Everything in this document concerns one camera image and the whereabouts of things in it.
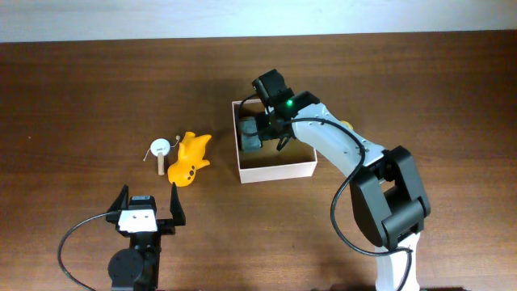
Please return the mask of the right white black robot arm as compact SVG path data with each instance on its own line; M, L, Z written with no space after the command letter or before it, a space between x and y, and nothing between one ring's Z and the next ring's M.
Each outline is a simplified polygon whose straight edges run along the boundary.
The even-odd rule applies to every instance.
M387 150L361 137L312 93L294 93L277 70L252 85L265 111L255 117L248 137L276 138L279 150L296 139L336 166L345 179L330 204L334 231L352 250L375 258L376 289L418 290L416 250L431 204L412 154L400 145ZM357 247L338 226L335 211L346 188L355 223L374 251Z

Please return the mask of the white cardboard box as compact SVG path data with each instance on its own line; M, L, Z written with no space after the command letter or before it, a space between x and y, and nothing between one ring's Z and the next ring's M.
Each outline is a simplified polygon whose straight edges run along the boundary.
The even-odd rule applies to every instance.
M244 152L237 128L233 135L241 183L310 177L316 169L317 151L298 140L291 139L281 151L276 149L279 140L275 139L264 141L260 150Z

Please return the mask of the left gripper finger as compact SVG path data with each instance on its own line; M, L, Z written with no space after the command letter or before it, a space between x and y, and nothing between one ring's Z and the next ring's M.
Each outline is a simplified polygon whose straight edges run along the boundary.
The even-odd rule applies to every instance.
M174 221L185 221L185 213L179 200L179 194L176 183L172 183L170 196L170 213Z
M109 207L109 209L107 211L109 213L118 212L118 211L125 210L127 207L128 207L128 185L125 184L122 187L120 194L116 197L116 199L114 200L114 202L111 204L111 206Z

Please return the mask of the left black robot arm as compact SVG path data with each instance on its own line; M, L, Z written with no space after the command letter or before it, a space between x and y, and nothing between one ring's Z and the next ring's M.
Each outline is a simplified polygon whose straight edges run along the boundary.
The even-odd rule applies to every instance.
M109 261L112 290L158 288L162 237L174 235L177 226L186 225L175 184L171 186L170 214L170 218L158 219L153 196L131 197L128 186L122 187L106 218L119 234L129 239L129 247L117 251Z

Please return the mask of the yellow minion ball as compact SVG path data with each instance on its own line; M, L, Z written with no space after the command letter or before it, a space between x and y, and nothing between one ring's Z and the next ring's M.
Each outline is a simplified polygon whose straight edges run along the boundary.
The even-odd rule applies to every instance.
M349 128L350 130L352 130L352 131L354 130L354 129L353 129L353 126L352 126L349 122L347 122L347 121L345 121L345 120L340 120L340 122L341 122L342 124L344 124L344 125L345 125L347 128Z

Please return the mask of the orange squishy toy animal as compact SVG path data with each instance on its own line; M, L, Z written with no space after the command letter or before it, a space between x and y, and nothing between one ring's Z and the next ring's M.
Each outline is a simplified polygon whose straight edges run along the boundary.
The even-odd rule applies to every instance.
M204 155L211 138L210 134L196 136L193 132L185 133L179 143L177 161L167 169L167 178L171 184L186 187L194 181L199 169L210 165Z

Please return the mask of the yellow grey toy truck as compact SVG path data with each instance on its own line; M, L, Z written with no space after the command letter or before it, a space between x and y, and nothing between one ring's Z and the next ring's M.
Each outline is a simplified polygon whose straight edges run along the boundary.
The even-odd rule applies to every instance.
M257 123L254 117L244 117L239 120L239 129L241 136L241 150L243 152L255 152L262 148L262 142L259 136Z

